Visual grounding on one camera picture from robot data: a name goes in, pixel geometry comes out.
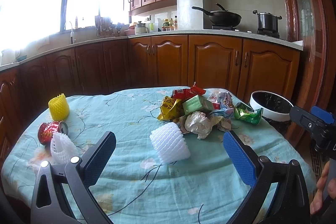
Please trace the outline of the person's right hand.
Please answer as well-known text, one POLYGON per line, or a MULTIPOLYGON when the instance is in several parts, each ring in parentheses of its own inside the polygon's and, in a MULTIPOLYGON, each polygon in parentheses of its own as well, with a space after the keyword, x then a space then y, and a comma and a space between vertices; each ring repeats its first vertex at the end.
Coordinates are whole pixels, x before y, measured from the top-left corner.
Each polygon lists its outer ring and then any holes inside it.
MULTIPOLYGON (((310 214, 311 215, 313 215, 314 213, 319 211, 320 208, 322 207, 323 190, 324 190, 324 188, 326 186, 326 183, 327 183, 327 176, 329 174, 329 164, 330 164, 329 161, 325 164, 325 166, 323 168, 323 171, 321 173, 321 177, 317 181, 317 192, 316 192, 316 194, 313 198, 313 201, 310 204, 310 214)), ((335 196, 336 196, 336 181, 335 181, 335 178, 331 179, 330 182, 328 183, 327 192, 332 199, 335 199, 335 196)))

